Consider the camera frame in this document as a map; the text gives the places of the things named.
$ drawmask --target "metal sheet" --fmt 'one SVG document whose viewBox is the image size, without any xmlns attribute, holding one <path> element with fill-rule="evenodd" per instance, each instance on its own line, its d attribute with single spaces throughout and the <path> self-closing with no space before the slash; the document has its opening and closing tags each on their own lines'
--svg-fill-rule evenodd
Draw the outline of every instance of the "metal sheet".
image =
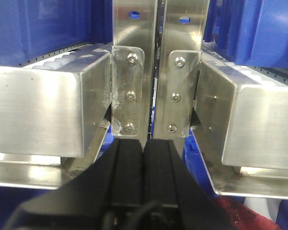
<svg viewBox="0 0 288 230">
<path fill-rule="evenodd" d="M 213 187 L 218 195 L 288 199 L 288 179 L 245 176 L 221 164 L 212 142 L 200 124 L 193 130 Z"/>
<path fill-rule="evenodd" d="M 57 189 L 87 169 L 95 160 L 109 128 L 109 121 L 102 121 L 84 158 L 66 159 L 58 165 L 0 162 L 0 186 Z"/>
<path fill-rule="evenodd" d="M 203 54 L 195 111 L 223 164 L 288 169 L 288 87 L 246 73 Z"/>
<path fill-rule="evenodd" d="M 0 153 L 0 162 L 60 166 L 61 158 L 55 156 Z"/>
<path fill-rule="evenodd" d="M 114 46 L 112 51 L 112 134 L 137 136 L 143 105 L 145 55 L 137 47 Z"/>
<path fill-rule="evenodd" d="M 113 1 L 113 45 L 139 47 L 145 53 L 139 132 L 135 137 L 127 137 L 139 139 L 143 147 L 148 137 L 151 109 L 157 4 L 157 0 Z M 139 19 L 131 19 L 131 11 L 139 12 Z"/>
<path fill-rule="evenodd" d="M 194 51 L 200 51 L 201 49 L 208 3 L 208 0 L 168 0 L 165 3 L 153 138 L 176 139 L 178 142 L 184 141 L 184 139 L 177 137 L 184 138 L 186 136 L 186 130 L 189 128 L 190 124 L 189 108 L 193 104 L 193 101 L 191 100 L 194 98 L 194 95 L 191 95 L 191 92 L 194 94 L 196 88 L 194 84 L 194 82 L 196 82 L 196 68 L 194 68 L 194 63 L 198 63 L 198 54 L 197 56 L 192 56 L 191 54 L 193 54 Z M 187 51 L 190 53 L 188 54 L 188 58 L 191 60 L 187 60 L 183 56 L 181 57 L 187 62 L 191 61 L 191 65 L 189 67 L 186 66 L 186 69 L 192 73 L 188 78 L 191 81 L 180 82 L 179 78 L 181 76 L 176 75 L 174 77 L 171 73 L 171 71 L 176 69 L 174 69 L 175 61 L 173 61 L 170 56 L 174 57 L 175 53 L 178 54 L 179 52 L 182 54 L 181 51 L 184 51 L 184 54 Z M 174 86 L 177 83 L 181 84 L 176 86 L 181 91 L 179 93 L 190 90 L 190 85 L 192 85 L 192 89 L 187 93 L 188 101 L 185 101 L 184 97 L 181 98 L 181 104 L 183 104 L 184 107 L 179 109 L 182 109 L 182 111 L 169 114 L 172 110 L 168 109 L 169 107 L 165 106 L 165 104 L 168 103 L 168 94 L 171 92 L 171 89 L 167 88 Z M 177 130 L 179 130 L 178 132 L 173 134 L 173 132 L 170 131 L 170 127 L 169 132 L 164 131 L 164 127 L 170 125 L 165 125 L 165 122 L 169 121 L 167 116 L 171 117 L 170 121 L 173 125 L 175 125 L 175 123 L 182 125 L 182 127 L 176 127 Z"/>
<path fill-rule="evenodd" d="M 110 104 L 110 53 L 57 71 L 0 67 L 0 153 L 83 157 Z"/>
</svg>

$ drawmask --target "metal housing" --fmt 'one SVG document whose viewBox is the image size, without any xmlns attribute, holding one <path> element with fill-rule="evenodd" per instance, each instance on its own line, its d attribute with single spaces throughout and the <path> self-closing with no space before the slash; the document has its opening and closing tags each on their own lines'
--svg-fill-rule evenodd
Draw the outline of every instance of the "metal housing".
<svg viewBox="0 0 288 230">
<path fill-rule="evenodd" d="M 110 105 L 110 53 L 57 70 L 0 66 L 0 153 L 83 157 Z"/>
<path fill-rule="evenodd" d="M 288 87 L 204 53 L 195 111 L 224 165 L 288 169 Z"/>
</svg>

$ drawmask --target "metal panel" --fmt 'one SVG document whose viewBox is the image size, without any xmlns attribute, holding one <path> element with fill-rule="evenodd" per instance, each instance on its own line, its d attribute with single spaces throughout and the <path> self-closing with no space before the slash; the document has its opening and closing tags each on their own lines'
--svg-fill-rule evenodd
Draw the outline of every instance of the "metal panel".
<svg viewBox="0 0 288 230">
<path fill-rule="evenodd" d="M 145 146 L 148 137 L 152 74 L 154 67 L 157 0 L 114 0 L 113 1 L 113 44 L 114 46 L 134 46 L 145 53 L 142 107 L 138 134 Z M 130 12 L 139 12 L 139 19 L 131 19 Z"/>
<path fill-rule="evenodd" d="M 241 175 L 234 167 L 221 164 L 201 124 L 196 124 L 193 132 L 216 194 L 288 199 L 288 179 Z"/>
<path fill-rule="evenodd" d="M 203 54 L 195 105 L 203 129 L 225 165 L 288 169 L 288 87 L 239 71 Z"/>
<path fill-rule="evenodd" d="M 191 100 L 194 98 L 196 88 L 196 67 L 194 64 L 198 64 L 198 54 L 196 56 L 192 56 L 192 54 L 193 51 L 200 51 L 201 49 L 208 3 L 208 0 L 168 0 L 165 3 L 165 19 L 162 35 L 153 138 L 176 139 L 178 142 L 183 142 L 184 139 L 177 139 L 176 137 L 186 137 L 186 130 L 189 128 L 190 123 L 190 107 L 193 103 Z M 186 51 L 190 53 L 188 54 L 190 60 L 181 56 L 181 60 L 177 60 L 176 65 L 179 66 L 179 62 L 184 61 L 186 63 L 190 61 L 191 63 L 189 67 L 185 66 L 191 74 L 188 76 L 188 80 L 184 82 L 179 81 L 181 76 L 176 75 L 173 77 L 173 75 L 171 75 L 171 71 L 178 67 L 174 67 L 175 61 L 173 61 L 170 56 L 174 56 L 174 53 L 172 53 L 173 51 L 177 54 L 181 50 L 185 50 L 184 54 L 187 53 Z M 171 89 L 168 89 L 167 87 L 178 83 L 180 86 L 177 85 L 176 89 L 179 88 L 182 92 L 189 90 L 186 93 L 189 100 L 185 100 L 181 97 L 179 111 L 172 112 L 171 109 L 168 109 L 169 106 L 166 106 L 165 104 L 168 103 L 169 94 L 173 94 L 174 92 L 171 92 Z M 165 122 L 169 121 L 167 121 L 167 116 L 171 116 L 171 123 L 166 124 L 168 131 L 165 132 Z M 177 129 L 178 132 L 173 134 L 173 129 Z"/>
<path fill-rule="evenodd" d="M 112 133 L 137 136 L 142 107 L 145 55 L 137 47 L 114 46 L 112 71 Z"/>
<path fill-rule="evenodd" d="M 57 71 L 0 67 L 1 153 L 84 156 L 110 104 L 110 53 L 75 56 Z"/>
</svg>

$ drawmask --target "stainless steel plate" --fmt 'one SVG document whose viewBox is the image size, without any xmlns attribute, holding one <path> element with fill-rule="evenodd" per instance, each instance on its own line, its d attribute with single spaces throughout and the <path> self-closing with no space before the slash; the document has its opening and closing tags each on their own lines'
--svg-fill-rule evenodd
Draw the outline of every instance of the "stainless steel plate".
<svg viewBox="0 0 288 230">
<path fill-rule="evenodd" d="M 143 131 L 139 128 L 145 55 L 137 47 L 114 46 L 112 57 L 112 133 L 135 137 Z"/>
<path fill-rule="evenodd" d="M 152 89 L 152 76 L 154 72 L 155 56 L 155 35 L 156 35 L 156 17 L 158 0 L 113 0 L 113 45 L 114 46 L 133 46 L 141 48 L 144 51 L 144 72 L 142 75 L 142 100 L 138 104 L 140 113 L 138 125 L 129 124 L 126 128 L 137 129 L 132 131 L 120 132 L 120 138 L 139 139 L 142 147 L 145 146 L 148 137 L 148 127 L 150 125 L 150 102 Z M 126 118 L 130 118 L 129 110 L 125 110 Z"/>
<path fill-rule="evenodd" d="M 192 131 L 216 194 L 288 199 L 288 178 L 240 174 L 240 168 L 221 164 L 217 152 L 199 123 Z"/>
</svg>

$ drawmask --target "blue surface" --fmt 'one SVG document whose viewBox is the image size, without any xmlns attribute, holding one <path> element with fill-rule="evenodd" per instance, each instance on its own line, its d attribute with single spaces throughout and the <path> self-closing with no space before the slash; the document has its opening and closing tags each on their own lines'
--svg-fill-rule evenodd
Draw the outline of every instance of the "blue surface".
<svg viewBox="0 0 288 230">
<path fill-rule="evenodd" d="M 110 0 L 0 0 L 0 65 L 80 42 L 112 41 Z"/>
<path fill-rule="evenodd" d="M 204 39 L 238 65 L 288 69 L 288 0 L 211 0 Z"/>
<path fill-rule="evenodd" d="M 288 230 L 288 200 L 282 200 L 280 203 L 277 224 L 282 230 Z"/>
</svg>

